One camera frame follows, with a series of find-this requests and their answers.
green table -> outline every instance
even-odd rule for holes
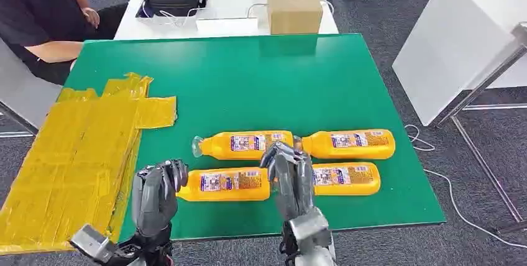
[[[222,131],[316,131],[382,128],[396,151],[373,161],[381,189],[372,196],[317,196],[332,230],[431,224],[444,215],[359,34],[106,41],[87,44],[66,86],[95,88],[127,72],[154,78],[150,97],[178,97],[173,127],[144,131],[136,168],[182,158],[192,169],[258,162],[194,158],[191,141]],[[178,200],[173,239],[277,234],[282,220],[267,201]],[[130,207],[121,240],[134,232]]]

yellow bottle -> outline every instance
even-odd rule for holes
[[[245,167],[190,171],[176,196],[187,201],[263,201],[269,194],[267,169]]]
[[[289,131],[222,132],[213,137],[195,137],[192,152],[195,157],[209,155],[220,160],[260,160],[265,148],[280,140],[293,145]]]
[[[302,148],[316,158],[390,158],[395,139],[386,129],[319,131],[302,138]]]
[[[370,162],[320,163],[313,165],[317,196],[367,196],[380,188],[377,167]]]

robotic hand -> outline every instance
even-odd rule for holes
[[[284,218],[280,252],[285,265],[333,266],[328,247],[328,220],[313,204],[311,157],[283,142],[275,142],[262,155],[260,167],[268,169],[268,180],[276,182],[278,210]]]
[[[170,220],[178,210],[175,193],[188,182],[188,165],[167,160],[137,172],[132,187],[132,218],[136,232],[115,245],[89,224],[70,244],[105,266],[171,266]]]

person's hand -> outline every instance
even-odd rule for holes
[[[97,11],[93,10],[90,7],[84,7],[81,9],[84,16],[86,17],[86,20],[95,28],[97,29],[99,27],[99,23],[101,22],[101,18],[99,17],[99,14]]]

gray chair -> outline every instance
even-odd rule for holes
[[[61,89],[31,74],[0,39],[0,112],[36,134]]]

